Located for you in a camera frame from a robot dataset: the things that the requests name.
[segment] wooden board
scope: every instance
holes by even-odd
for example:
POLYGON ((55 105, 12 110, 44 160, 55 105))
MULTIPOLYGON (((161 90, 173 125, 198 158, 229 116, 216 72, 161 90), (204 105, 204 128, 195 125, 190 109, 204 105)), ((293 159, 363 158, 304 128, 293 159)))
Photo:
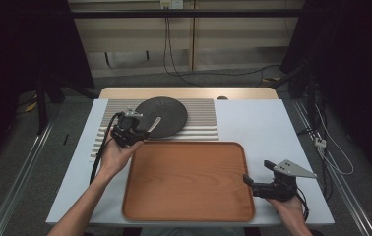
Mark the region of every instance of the wooden board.
POLYGON ((134 154, 123 214, 130 220, 246 222, 255 215, 244 149, 232 142, 147 142, 134 154))

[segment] black round plate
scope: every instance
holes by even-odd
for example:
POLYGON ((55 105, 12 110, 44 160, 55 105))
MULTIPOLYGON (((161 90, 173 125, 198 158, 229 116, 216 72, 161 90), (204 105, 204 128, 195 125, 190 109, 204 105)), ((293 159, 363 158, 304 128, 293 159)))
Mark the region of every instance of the black round plate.
POLYGON ((155 121, 156 117, 161 117, 159 124, 150 132, 151 138, 165 138, 176 134, 186 124, 186 107, 178 100, 158 96, 142 102, 136 109, 141 117, 138 130, 147 130, 155 121))

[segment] gray floor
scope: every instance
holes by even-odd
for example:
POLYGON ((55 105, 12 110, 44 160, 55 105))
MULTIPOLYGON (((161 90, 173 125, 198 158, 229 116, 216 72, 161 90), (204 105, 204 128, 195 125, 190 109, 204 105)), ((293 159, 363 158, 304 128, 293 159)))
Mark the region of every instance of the gray floor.
MULTIPOLYGON (((251 72, 255 69, 221 70, 217 73, 237 74, 251 72)), ((263 78, 280 77, 277 69, 264 72, 263 78)), ((261 74, 249 74, 245 76, 211 76, 199 75, 188 76, 183 79, 204 87, 254 87, 261 81, 261 74)), ((105 87, 187 87, 180 78, 166 74, 148 74, 138 76, 122 76, 113 78, 96 78, 96 89, 99 92, 105 87)), ((86 119, 89 115, 93 101, 79 96, 71 90, 63 88, 67 97, 63 104, 48 103, 50 114, 58 111, 58 117, 52 127, 51 133, 45 143, 40 157, 38 158, 31 173, 26 187, 14 207, 8 224, 4 229, 4 235, 45 235, 50 226, 45 224, 45 219, 54 201, 57 189, 65 174, 73 151, 78 143, 86 119)), ((22 100, 31 95, 31 92, 23 94, 22 100)), ((279 98, 283 100, 295 132, 303 130, 304 126, 295 108, 294 100, 289 98, 286 86, 278 89, 279 98)), ((5 140, 0 139, 0 205, 4 201, 9 189, 19 174, 21 166, 26 160, 31 146, 35 140, 37 131, 37 113, 23 113, 24 107, 17 111, 16 119, 5 140)), ((327 108, 329 131, 336 143, 345 151, 354 165, 354 173, 344 176, 360 205, 372 224, 372 167, 364 156, 360 147, 353 144, 332 107, 327 108)), ((308 135, 299 136, 299 140, 314 169, 322 175, 321 161, 313 148, 308 135)), ((330 153, 337 161, 342 170, 346 170, 346 160, 341 152, 333 146, 329 147, 330 153)), ((352 217, 353 212, 347 206, 340 191, 334 187, 334 193, 328 201, 336 223, 328 226, 316 227, 325 235, 366 235, 362 234, 356 221, 352 217)), ((121 235, 118 228, 92 227, 88 231, 95 235, 121 235)), ((285 235, 281 227, 263 228, 264 236, 285 235)))

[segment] hand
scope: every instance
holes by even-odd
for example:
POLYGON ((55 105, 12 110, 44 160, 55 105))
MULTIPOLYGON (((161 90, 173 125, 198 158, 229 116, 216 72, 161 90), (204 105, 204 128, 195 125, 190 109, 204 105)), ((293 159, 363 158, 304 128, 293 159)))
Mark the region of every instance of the hand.
POLYGON ((293 197, 286 202, 273 199, 266 200, 275 207, 281 222, 291 235, 312 235, 305 224, 302 203, 297 197, 293 197))
POLYGON ((103 156, 100 161, 100 169, 97 173, 97 176, 104 176, 109 181, 127 165, 130 157, 144 143, 138 141, 130 147, 120 147, 111 139, 109 132, 106 139, 109 142, 104 148, 103 156))

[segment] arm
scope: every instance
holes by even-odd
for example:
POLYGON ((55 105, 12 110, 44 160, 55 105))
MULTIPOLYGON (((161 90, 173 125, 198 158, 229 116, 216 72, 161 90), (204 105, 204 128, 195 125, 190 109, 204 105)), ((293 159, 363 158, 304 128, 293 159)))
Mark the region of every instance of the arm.
POLYGON ((134 151, 142 144, 143 142, 136 142, 129 148, 121 148, 116 142, 109 142, 105 147, 100 169, 93 182, 48 235, 83 235, 106 186, 125 167, 134 151))
POLYGON ((278 211, 281 222, 292 236, 311 236, 303 218, 302 203, 296 197, 287 202, 266 199, 278 211))

